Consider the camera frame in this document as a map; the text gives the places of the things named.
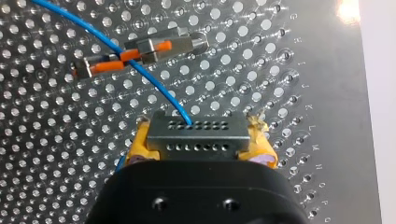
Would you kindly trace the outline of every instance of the black plastic housing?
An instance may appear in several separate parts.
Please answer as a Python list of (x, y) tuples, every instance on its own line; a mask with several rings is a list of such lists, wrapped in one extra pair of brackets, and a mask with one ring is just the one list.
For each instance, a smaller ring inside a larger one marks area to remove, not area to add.
[(305, 224), (277, 171), (249, 161), (142, 161), (111, 176), (87, 224)]

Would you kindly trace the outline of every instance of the blue wire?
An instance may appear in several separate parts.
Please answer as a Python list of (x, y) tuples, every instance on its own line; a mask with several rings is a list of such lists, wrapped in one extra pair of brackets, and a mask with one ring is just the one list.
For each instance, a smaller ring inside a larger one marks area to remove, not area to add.
[[(49, 3), (44, 0), (32, 0), (33, 3), (38, 4), (42, 7), (45, 7), (46, 9), (55, 12), (59, 15), (64, 16), (65, 18), (69, 19), (73, 23), (79, 25), (80, 27), (84, 28), (88, 32), (90, 32), (92, 35), (96, 36), (98, 39), (100, 39), (104, 44), (108, 45), (109, 48), (111, 48), (113, 51), (115, 51), (117, 54), (123, 53), (122, 48), (114, 44), (107, 36), (105, 36), (103, 33), (100, 31), (96, 30), (92, 25), (89, 23), (85, 22), (84, 20), (80, 19), (79, 17), (73, 15), (72, 13), (53, 5), (52, 3)], [(151, 82), (152, 85), (154, 85), (160, 93), (163, 94), (163, 96), (175, 107), (175, 109), (180, 113), (181, 117), (186, 121), (188, 125), (192, 125), (191, 118), (189, 114), (187, 113), (186, 110), (178, 103), (177, 99), (173, 97), (169, 91), (157, 80), (155, 79), (154, 76), (152, 76), (145, 68), (143, 68), (139, 63), (137, 63), (134, 60), (129, 61), (129, 64), (134, 68), (138, 73), (140, 73), (143, 77), (145, 77), (149, 82)]]
[(121, 156), (121, 158), (119, 159), (119, 163), (117, 163), (115, 172), (118, 172), (122, 168), (122, 166), (125, 163), (125, 159), (126, 159), (126, 156)]

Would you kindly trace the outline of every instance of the aluminum plate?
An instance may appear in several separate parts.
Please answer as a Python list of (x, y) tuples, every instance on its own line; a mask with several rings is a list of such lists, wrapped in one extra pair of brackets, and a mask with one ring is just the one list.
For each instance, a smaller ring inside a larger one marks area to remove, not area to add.
[[(205, 54), (148, 69), (193, 115), (264, 108), (313, 223), (380, 222), (357, 1), (53, 2), (120, 46), (174, 26), (206, 33)], [(74, 80), (73, 60), (108, 48), (29, 1), (0, 0), (0, 46), (0, 223), (83, 223), (137, 116), (175, 110), (133, 69)]]

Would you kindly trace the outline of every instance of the wire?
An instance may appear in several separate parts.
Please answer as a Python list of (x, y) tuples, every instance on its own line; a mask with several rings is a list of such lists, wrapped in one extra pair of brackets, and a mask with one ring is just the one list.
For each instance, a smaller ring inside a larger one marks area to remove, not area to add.
[[(90, 32), (92, 35), (96, 36), (98, 39), (100, 39), (104, 44), (108, 45), (109, 48), (111, 48), (113, 51), (115, 51), (117, 54), (123, 53), (122, 48), (114, 44), (107, 36), (105, 36), (103, 33), (100, 31), (96, 30), (92, 25), (89, 23), (85, 22), (84, 20), (80, 19), (79, 17), (73, 15), (72, 13), (53, 5), (52, 3), (49, 3), (45, 0), (32, 0), (33, 3), (38, 4), (52, 12), (55, 12), (68, 20), (72, 21), (73, 23), (77, 24), (78, 26), (84, 28), (88, 32)], [(142, 67), (139, 63), (137, 63), (134, 60), (131, 60), (128, 62), (132, 68), (134, 68), (138, 73), (140, 73), (143, 77), (145, 77), (149, 82), (151, 82), (152, 85), (154, 85), (160, 93), (163, 94), (163, 96), (175, 107), (175, 109), (180, 113), (181, 117), (186, 121), (188, 125), (192, 125), (191, 118), (189, 114), (187, 113), (186, 110), (184, 110), (183, 106), (181, 106), (177, 99), (173, 97), (169, 91), (154, 77), (152, 76), (144, 67)]]

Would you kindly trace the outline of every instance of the orange stripe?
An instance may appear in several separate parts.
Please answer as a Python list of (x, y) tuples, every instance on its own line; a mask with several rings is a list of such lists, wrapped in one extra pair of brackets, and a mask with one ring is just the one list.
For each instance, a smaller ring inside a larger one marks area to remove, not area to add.
[[(172, 42), (170, 40), (165, 40), (162, 43), (156, 45), (154, 48), (155, 50), (158, 51), (170, 50), (172, 49)], [(120, 54), (120, 60), (122, 62), (130, 61), (138, 58), (140, 58), (140, 53), (139, 50), (137, 49), (127, 50)]]
[(156, 45), (154, 48), (158, 51), (170, 50), (172, 49), (172, 42), (170, 40), (165, 40), (162, 43)]
[(108, 71), (114, 71), (114, 70), (121, 70), (125, 66), (123, 62), (120, 61), (115, 61), (115, 62), (108, 62), (108, 63), (97, 63), (95, 66), (92, 66), (91, 72), (93, 74), (96, 73), (103, 73), (103, 72), (108, 72)]
[(140, 58), (139, 51), (137, 49), (127, 50), (120, 54), (120, 60), (123, 62), (130, 61), (132, 59)]

